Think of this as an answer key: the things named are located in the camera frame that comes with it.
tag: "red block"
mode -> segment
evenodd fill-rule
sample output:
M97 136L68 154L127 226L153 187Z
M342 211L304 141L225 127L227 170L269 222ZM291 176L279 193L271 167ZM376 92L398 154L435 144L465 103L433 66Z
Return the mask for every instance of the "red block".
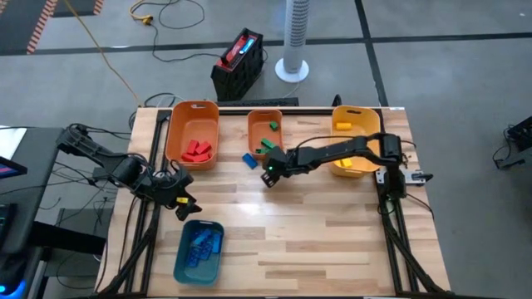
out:
M191 140L189 143L189 147L186 149L187 154L194 154L194 151L196 148L200 145L198 140Z
M210 153L199 154L194 157L194 162L205 162L206 160L210 159L210 157L212 157Z
M186 161L186 162L195 161L195 157L192 154L186 154L186 153L181 155L181 159L183 159L183 161Z
M205 141L196 148L196 154L205 154L210 150L210 143Z

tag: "yellow cable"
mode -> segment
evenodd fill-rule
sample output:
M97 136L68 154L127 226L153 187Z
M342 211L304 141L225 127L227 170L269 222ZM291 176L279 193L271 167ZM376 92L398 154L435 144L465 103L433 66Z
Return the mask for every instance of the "yellow cable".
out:
M135 20L144 20L145 18L151 17L151 15L137 16L137 15L133 14L133 12L132 12L133 8L135 6L141 4L142 2L144 2L144 0L138 0L137 2L135 2L135 4L130 6L130 11L129 11L130 16L133 17L133 19L135 19Z
M74 15L74 17L76 17L77 21L79 21L81 23L81 25L83 26L83 28L85 28L85 31L89 34L89 37L91 37L91 40L94 42L94 44L96 45L96 47L98 48L98 50L100 51L100 54L101 56L103 57L103 60L106 62L107 66L111 69L111 71L113 71L116 76L118 76L120 78L120 80L122 80L122 82L124 83L124 85L127 87L127 89L130 91L130 93L135 97L135 100L137 102L137 105L139 107L143 107L142 105L142 102L140 101L139 99L139 96L131 89L130 85L127 84L126 80L124 78L122 78L122 76L120 76L120 74L118 73L118 71L116 71L112 66L111 64L109 63L109 61L107 60L107 57L106 55L103 53L103 50L101 49L100 45L98 44L98 42L96 41L96 39L92 36L92 33L91 31L89 30L89 28L87 28L87 26L85 25L85 23L80 19L80 16L77 15L77 12L74 10L74 8L72 7L72 5L70 4L70 1L69 0L64 0L65 1L65 4L66 6L68 7L68 10L70 12L72 12L72 14Z

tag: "yellow block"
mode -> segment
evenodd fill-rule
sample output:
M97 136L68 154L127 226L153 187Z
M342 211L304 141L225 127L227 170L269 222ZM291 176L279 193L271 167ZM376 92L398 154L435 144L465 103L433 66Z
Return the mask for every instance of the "yellow block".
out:
M342 159L340 162L342 162L343 167L351 168L352 166L351 159Z
M350 130L352 128L351 123L336 123L336 130Z

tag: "orange striped tape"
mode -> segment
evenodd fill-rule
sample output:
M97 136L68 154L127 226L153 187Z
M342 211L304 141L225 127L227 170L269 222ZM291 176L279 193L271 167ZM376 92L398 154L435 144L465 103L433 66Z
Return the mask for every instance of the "orange striped tape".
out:
M103 0L96 0L96 3L94 3L94 14L100 14L101 9L103 8Z
M56 8L57 0L47 0L47 2L44 4L44 7L41 11L41 16L39 17L39 20L37 21L37 24L35 25L35 29L33 30L32 37L30 37L30 41L27 44L26 53L32 54L35 49L37 49L37 44L39 43L39 39L41 38L42 30L44 30L44 27L47 24L47 20L49 17L52 16L54 9Z

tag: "white tower fan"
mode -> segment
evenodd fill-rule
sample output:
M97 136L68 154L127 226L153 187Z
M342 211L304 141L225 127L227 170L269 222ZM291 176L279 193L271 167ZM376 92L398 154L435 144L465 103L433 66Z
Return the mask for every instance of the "white tower fan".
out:
M275 64L279 79L297 83L308 76L308 64L303 60L303 46L307 37L310 0L287 0L284 23L284 54Z

